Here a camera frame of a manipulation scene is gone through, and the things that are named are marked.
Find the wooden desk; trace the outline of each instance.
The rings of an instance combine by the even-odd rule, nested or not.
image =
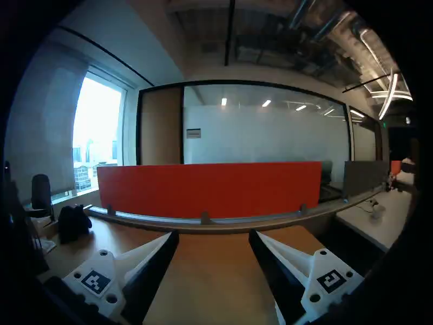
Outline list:
[[[52,270],[43,277],[63,277],[99,249],[117,255],[162,235],[94,218],[92,223],[92,236],[59,245],[47,255]],[[263,233],[308,254],[323,248],[302,226]],[[181,234],[143,324],[228,323],[278,324],[274,299],[248,234]]]
[[[412,195],[408,192],[392,190],[381,192],[373,198],[385,207],[380,219],[372,219],[369,213],[357,206],[337,212],[337,219],[383,251],[388,251],[403,230]],[[358,206],[371,210],[367,203],[360,203]]]

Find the black bag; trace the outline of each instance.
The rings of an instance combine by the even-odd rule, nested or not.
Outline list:
[[[65,206],[58,218],[58,236],[61,244],[76,241],[80,235],[87,235],[91,221],[84,213],[83,206]]]

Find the red desk divider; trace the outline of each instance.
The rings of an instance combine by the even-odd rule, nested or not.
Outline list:
[[[102,207],[137,215],[238,218],[318,205],[320,162],[98,167]]]

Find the window blind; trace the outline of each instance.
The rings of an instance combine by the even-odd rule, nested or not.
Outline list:
[[[72,137],[75,110],[88,65],[56,43],[32,58],[11,107],[5,159],[22,202],[36,174],[50,179],[51,195],[75,188]]]

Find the glass partition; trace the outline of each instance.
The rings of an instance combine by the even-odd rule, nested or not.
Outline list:
[[[350,108],[355,160],[382,160],[380,125],[373,118]]]
[[[342,188],[350,160],[344,106],[288,89],[185,87],[183,132],[185,164],[321,161],[321,198]]]

